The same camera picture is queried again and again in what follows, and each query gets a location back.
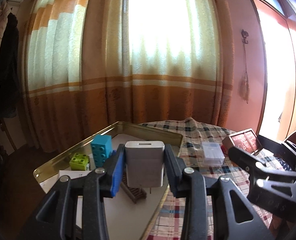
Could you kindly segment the gold metal tin box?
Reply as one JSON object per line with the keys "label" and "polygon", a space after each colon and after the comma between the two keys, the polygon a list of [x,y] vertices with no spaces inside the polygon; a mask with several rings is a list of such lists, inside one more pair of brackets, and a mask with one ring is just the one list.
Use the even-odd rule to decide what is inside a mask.
{"label": "gold metal tin box", "polygon": [[[163,141],[164,144],[170,144],[174,154],[178,155],[183,141],[183,135],[179,133],[124,121],[118,121],[102,129],[98,134],[111,136],[114,150],[117,150],[120,144],[125,144],[128,141]],[[48,192],[60,176],[67,175],[71,178],[78,178],[82,175],[81,171],[71,171],[69,166],[74,153],[88,155],[90,170],[95,170],[96,166],[90,146],[93,139],[94,136],[91,135],[34,170],[34,178],[44,192]],[[104,199],[109,238],[147,239],[168,195],[168,179],[163,179],[162,187],[155,188],[151,194],[134,202],[131,199],[132,194],[126,188],[125,170],[118,169],[112,176],[106,174],[104,177],[111,183],[118,182],[120,184],[119,187],[108,188],[109,191],[115,191],[113,198]]]}

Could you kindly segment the hanging tassel wall ornament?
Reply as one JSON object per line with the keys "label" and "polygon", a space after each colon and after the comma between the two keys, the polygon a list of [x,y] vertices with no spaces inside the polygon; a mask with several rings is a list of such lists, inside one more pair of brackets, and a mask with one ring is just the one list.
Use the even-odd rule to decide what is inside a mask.
{"label": "hanging tassel wall ornament", "polygon": [[240,83],[240,96],[247,104],[249,103],[250,87],[249,87],[249,76],[247,71],[247,55],[246,55],[245,45],[248,44],[248,41],[247,41],[248,36],[249,36],[249,33],[244,29],[242,29],[241,37],[242,37],[242,47],[243,47],[243,63],[244,63],[245,69],[244,69],[244,74]]}

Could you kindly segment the white box red logo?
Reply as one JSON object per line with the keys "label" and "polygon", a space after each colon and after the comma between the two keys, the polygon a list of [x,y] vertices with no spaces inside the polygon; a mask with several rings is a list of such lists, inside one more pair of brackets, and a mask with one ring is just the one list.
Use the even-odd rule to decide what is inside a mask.
{"label": "white box red logo", "polygon": [[69,176],[71,179],[81,178],[87,176],[91,171],[72,171],[72,170],[60,170],[58,178],[62,176]]}

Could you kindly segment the green soccer ball block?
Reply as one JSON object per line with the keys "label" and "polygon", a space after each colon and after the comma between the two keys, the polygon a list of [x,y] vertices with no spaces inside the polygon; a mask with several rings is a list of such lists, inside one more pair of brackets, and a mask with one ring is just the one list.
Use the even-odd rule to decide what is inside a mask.
{"label": "green soccer ball block", "polygon": [[83,153],[75,153],[70,162],[70,168],[73,171],[89,171],[90,159],[89,156]]}

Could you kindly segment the white charger adapter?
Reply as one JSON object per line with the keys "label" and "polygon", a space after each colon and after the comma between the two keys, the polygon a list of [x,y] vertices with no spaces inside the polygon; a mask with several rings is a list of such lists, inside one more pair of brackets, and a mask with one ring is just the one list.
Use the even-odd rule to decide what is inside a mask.
{"label": "white charger adapter", "polygon": [[128,187],[162,187],[165,144],[162,141],[128,141],[125,150]]}

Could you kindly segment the teal toy building block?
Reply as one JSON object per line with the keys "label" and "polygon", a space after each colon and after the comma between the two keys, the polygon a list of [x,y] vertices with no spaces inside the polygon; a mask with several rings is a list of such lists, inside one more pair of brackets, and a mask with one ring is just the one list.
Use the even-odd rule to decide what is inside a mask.
{"label": "teal toy building block", "polygon": [[102,167],[113,152],[111,135],[96,135],[90,147],[96,168]]}

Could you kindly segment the clear plastic case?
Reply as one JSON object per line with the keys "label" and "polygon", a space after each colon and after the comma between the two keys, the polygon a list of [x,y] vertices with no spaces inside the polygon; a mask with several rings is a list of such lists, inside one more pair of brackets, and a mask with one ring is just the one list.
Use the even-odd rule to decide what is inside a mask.
{"label": "clear plastic case", "polygon": [[225,156],[221,147],[216,142],[202,142],[203,163],[205,166],[221,166]]}

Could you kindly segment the blue feather pattern cushion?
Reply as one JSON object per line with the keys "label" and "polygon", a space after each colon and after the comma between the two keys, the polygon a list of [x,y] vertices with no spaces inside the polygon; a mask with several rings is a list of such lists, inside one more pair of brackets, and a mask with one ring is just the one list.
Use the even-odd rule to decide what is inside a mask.
{"label": "blue feather pattern cushion", "polygon": [[274,157],[279,161],[279,163],[281,164],[284,170],[293,171],[293,169],[289,166],[289,164],[283,158],[281,158],[278,155],[274,155]]}

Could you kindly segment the copper rose gift box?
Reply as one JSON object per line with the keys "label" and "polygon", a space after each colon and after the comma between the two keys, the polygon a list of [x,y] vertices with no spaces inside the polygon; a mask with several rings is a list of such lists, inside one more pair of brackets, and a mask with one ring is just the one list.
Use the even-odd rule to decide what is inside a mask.
{"label": "copper rose gift box", "polygon": [[226,136],[222,144],[227,150],[231,147],[237,147],[252,155],[257,155],[263,149],[257,135],[251,128]]}

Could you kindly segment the orange cream striped curtain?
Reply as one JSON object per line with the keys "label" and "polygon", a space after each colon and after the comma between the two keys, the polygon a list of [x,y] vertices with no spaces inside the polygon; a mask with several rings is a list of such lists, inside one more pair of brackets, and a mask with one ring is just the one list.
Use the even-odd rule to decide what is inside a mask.
{"label": "orange cream striped curtain", "polygon": [[116,122],[224,126],[227,0],[34,0],[22,52],[28,141],[64,151]]}

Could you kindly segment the black hanging coat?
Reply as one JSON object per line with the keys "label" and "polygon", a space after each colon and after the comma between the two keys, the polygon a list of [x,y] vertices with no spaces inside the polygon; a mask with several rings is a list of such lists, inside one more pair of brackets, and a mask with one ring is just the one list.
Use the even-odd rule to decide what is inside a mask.
{"label": "black hanging coat", "polygon": [[19,31],[17,18],[8,15],[0,47],[0,118],[12,118],[16,114],[16,104],[20,99],[17,74]]}

